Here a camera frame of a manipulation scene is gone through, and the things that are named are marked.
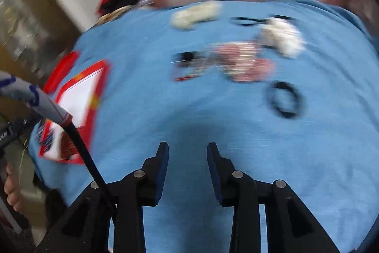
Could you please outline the person's left hand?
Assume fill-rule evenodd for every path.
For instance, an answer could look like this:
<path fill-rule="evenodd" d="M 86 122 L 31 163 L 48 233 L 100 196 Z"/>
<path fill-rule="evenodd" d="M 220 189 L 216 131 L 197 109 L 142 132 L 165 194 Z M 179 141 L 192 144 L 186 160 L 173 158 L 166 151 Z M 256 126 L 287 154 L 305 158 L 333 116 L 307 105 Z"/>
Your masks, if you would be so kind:
<path fill-rule="evenodd" d="M 19 181 L 9 162 L 6 165 L 6 176 L 4 191 L 7 196 L 7 202 L 15 211 L 22 212 L 23 198 L 19 189 Z"/>

